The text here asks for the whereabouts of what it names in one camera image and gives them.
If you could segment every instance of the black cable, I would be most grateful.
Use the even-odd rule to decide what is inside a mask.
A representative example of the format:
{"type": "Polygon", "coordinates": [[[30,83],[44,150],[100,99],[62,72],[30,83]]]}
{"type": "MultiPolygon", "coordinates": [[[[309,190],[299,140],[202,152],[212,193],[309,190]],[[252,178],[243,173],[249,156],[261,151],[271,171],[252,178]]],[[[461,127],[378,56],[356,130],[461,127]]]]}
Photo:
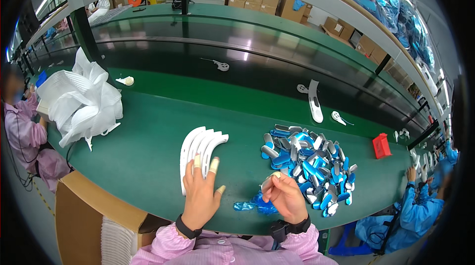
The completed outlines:
{"type": "Polygon", "coordinates": [[[72,171],[74,171],[73,167],[69,164],[69,151],[71,150],[71,148],[73,147],[73,145],[75,144],[76,142],[73,142],[70,146],[69,146],[69,149],[68,149],[68,152],[66,153],[66,164],[68,165],[69,169],[71,170],[70,173],[72,171]]]}

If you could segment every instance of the black wristband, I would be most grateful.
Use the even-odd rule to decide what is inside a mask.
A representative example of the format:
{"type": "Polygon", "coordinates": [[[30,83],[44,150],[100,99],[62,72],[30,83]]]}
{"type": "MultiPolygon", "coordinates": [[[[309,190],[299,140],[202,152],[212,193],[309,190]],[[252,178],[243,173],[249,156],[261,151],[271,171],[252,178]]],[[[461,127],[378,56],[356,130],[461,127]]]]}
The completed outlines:
{"type": "Polygon", "coordinates": [[[176,222],[175,222],[175,226],[177,227],[177,229],[183,233],[188,239],[193,239],[193,238],[196,238],[198,237],[200,234],[201,234],[201,231],[202,231],[202,228],[200,229],[196,229],[196,230],[191,230],[190,228],[188,228],[184,223],[183,221],[181,220],[181,215],[178,216],[176,222]]]}
{"type": "Polygon", "coordinates": [[[311,223],[312,221],[310,220],[310,215],[308,214],[307,218],[298,224],[290,224],[286,221],[278,220],[276,222],[272,222],[270,227],[270,235],[280,243],[287,238],[287,234],[289,233],[300,234],[307,232],[311,223]]]}

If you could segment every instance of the red plastic part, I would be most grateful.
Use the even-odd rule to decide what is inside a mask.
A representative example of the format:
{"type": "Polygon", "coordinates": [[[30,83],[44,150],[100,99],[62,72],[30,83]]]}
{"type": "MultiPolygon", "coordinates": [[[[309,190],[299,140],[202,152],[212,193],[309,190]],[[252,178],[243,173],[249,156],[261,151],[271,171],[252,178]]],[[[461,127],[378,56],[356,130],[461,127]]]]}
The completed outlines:
{"type": "Polygon", "coordinates": [[[382,159],[388,157],[391,154],[389,150],[389,143],[386,133],[380,133],[377,138],[373,139],[374,152],[376,154],[376,159],[382,159]]]}

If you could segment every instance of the white plastic headband part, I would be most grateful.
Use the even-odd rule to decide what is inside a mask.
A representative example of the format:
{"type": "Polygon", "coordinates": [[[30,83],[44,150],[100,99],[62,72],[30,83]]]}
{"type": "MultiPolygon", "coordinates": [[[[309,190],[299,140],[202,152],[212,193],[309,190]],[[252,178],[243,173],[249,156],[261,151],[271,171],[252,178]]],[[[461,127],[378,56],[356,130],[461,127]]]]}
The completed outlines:
{"type": "Polygon", "coordinates": [[[181,183],[181,193],[183,194],[183,196],[186,196],[185,186],[183,185],[183,177],[185,176],[186,164],[189,161],[187,160],[187,158],[188,158],[188,152],[190,151],[190,145],[192,141],[195,139],[195,137],[205,130],[206,130],[205,126],[193,129],[192,131],[190,131],[190,133],[188,133],[188,135],[185,137],[185,140],[183,141],[183,144],[181,145],[180,183],[181,183]]]}
{"type": "Polygon", "coordinates": [[[214,148],[217,147],[218,144],[227,142],[228,138],[229,136],[227,134],[219,135],[213,138],[206,147],[205,154],[203,157],[203,163],[201,164],[201,172],[203,174],[204,179],[206,179],[206,176],[208,175],[208,170],[210,169],[211,154],[213,154],[214,148]]]}
{"type": "Polygon", "coordinates": [[[317,98],[318,83],[319,82],[315,80],[310,81],[310,86],[308,87],[308,103],[310,104],[313,119],[315,122],[321,123],[324,120],[324,115],[322,114],[322,108],[317,98]]]}
{"type": "Polygon", "coordinates": [[[201,163],[201,165],[203,165],[203,157],[205,156],[206,147],[208,146],[208,144],[209,144],[214,138],[216,138],[217,136],[220,136],[220,135],[222,135],[222,132],[221,132],[221,131],[213,132],[213,133],[208,134],[207,136],[205,136],[205,138],[203,138],[203,140],[201,141],[201,143],[199,143],[198,150],[196,150],[196,152],[200,155],[200,163],[201,163]]]}
{"type": "Polygon", "coordinates": [[[214,129],[208,129],[206,131],[200,132],[195,139],[191,142],[190,150],[188,151],[188,161],[195,158],[196,152],[198,150],[199,144],[201,141],[208,135],[213,134],[214,129]]]}

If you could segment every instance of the clear plastic bag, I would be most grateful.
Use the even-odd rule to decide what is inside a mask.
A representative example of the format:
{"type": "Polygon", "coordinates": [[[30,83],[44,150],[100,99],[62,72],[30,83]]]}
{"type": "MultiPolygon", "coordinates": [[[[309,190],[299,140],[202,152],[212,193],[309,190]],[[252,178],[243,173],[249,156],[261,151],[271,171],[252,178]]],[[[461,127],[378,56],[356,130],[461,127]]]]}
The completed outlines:
{"type": "Polygon", "coordinates": [[[99,135],[123,117],[122,96],[106,82],[108,77],[79,48],[72,72],[55,72],[38,87],[38,95],[49,104],[49,119],[63,137],[59,146],[99,135]]]}

